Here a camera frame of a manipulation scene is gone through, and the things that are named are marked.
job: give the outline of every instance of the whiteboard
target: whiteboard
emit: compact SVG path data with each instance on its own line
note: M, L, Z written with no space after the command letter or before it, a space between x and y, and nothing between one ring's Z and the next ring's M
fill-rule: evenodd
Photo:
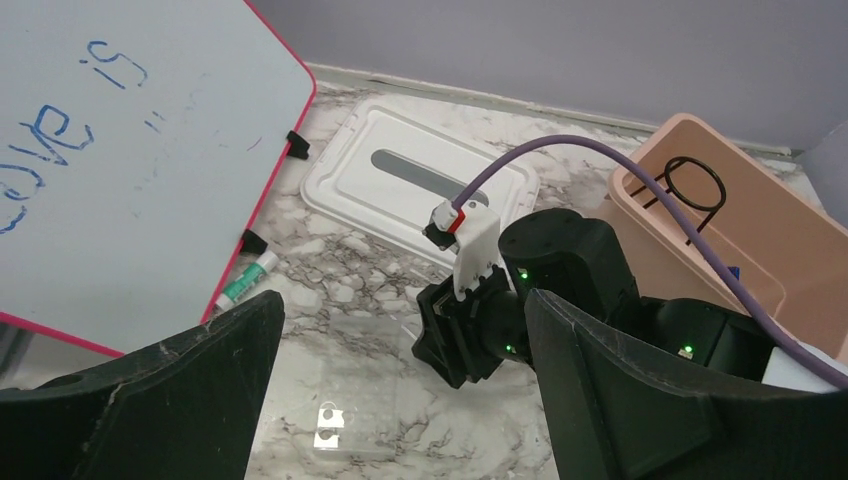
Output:
M0 13L0 321L111 354L197 325L312 75L242 0Z

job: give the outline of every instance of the black ring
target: black ring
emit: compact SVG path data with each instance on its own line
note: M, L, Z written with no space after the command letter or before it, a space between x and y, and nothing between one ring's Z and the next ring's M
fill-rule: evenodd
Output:
M682 193L680 193L680 190L678 190L677 187L674 186L674 182L671 180L671 172L677 169L677 167L683 165L684 163L694 163L695 165L701 167L701 170L707 172L707 174L712 177L713 180L715 180L716 185L718 185L719 191L718 203L709 207L699 205L690 200ZM724 206L724 202L727 201L727 189L724 187L724 182L721 181L721 178L718 176L717 173L715 173L715 170L713 170L706 163L698 160L697 158L674 157L669 160L668 163L665 164L663 174L665 176L665 181L668 184L668 188L669 190L671 190L671 193L673 193L675 197L679 198L681 202L685 203L686 205L689 205L695 210L700 210L702 212L717 212L721 207Z

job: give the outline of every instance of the cable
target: cable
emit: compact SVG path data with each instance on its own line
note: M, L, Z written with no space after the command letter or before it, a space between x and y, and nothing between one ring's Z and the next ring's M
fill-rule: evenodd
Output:
M704 260L707 261L719 278L721 278L724 284L727 285L727 288L730 289L733 295L739 299L739 302L742 303L745 310L748 311L751 317L760 325L766 334L768 334L793 360L801 364L801 366L813 374L817 375L822 380L830 383L838 389L848 388L848 376L810 353L794 338L784 332L774 320L772 320L768 312L765 311L765 309L748 292L742 283L733 276L727 266L722 263L718 255L712 248L710 248L706 240L704 240L704 237L698 233L692 222L686 218L686 215L680 207L677 206L671 196L665 192L662 186L660 186L660 184L657 183L657 181L654 180L654 178L645 171L645 169L608 145L597 140L580 137L578 135L549 135L535 140L530 140L529 142L519 145L505 153L503 156L495 160L494 163L486 167L485 170L480 172L480 174L477 175L477 177L472 180L471 183L462 190L462 192L459 193L456 199L451 202L451 206L453 206L456 211L459 211L471 195L473 195L474 192L476 192L489 178L491 178L492 175L521 155L538 148L560 144L578 145L594 150L615 160L617 163L621 164L621 166L629 170L636 178L641 180L642 183L644 183L645 186L647 186L648 189L656 195L660 203L665 206L668 213L671 214L686 236L689 237L689 240L691 240L695 245L695 248L701 252Z

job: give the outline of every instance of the white mounting bracket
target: white mounting bracket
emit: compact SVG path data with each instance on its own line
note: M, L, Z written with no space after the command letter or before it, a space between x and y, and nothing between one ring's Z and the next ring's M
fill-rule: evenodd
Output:
M498 263L501 219L484 205L470 201L463 207L465 219L454 232L457 253L453 263L453 293L460 302L465 290L480 286L480 277L492 274Z

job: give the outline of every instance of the white baseboard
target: white baseboard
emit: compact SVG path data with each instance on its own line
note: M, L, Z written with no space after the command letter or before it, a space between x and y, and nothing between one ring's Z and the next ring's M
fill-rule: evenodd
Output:
M659 125L651 123L611 117L607 115L579 112L576 110L551 107L548 105L540 105L538 103L517 100L492 93L478 92L466 88L451 87L437 83L422 82L420 80L396 77L394 75L386 75L364 70L351 70L318 63L308 63L308 65L319 80L348 78L372 84L388 85L406 90L410 94L415 94L417 92L418 94L425 94L427 96L441 97L438 98L440 100L453 101L457 103L485 102L494 109L507 109L509 111L519 110L531 116L534 114L544 115L548 117L561 118L563 120L588 122L600 126L633 130L635 132L642 132L646 134L651 134L659 128ZM792 154L792 150L788 147L776 147L773 145L764 145L761 143L740 140L734 140L734 143L745 150L778 155L781 157L786 156L787 158L785 160L791 160L788 157Z

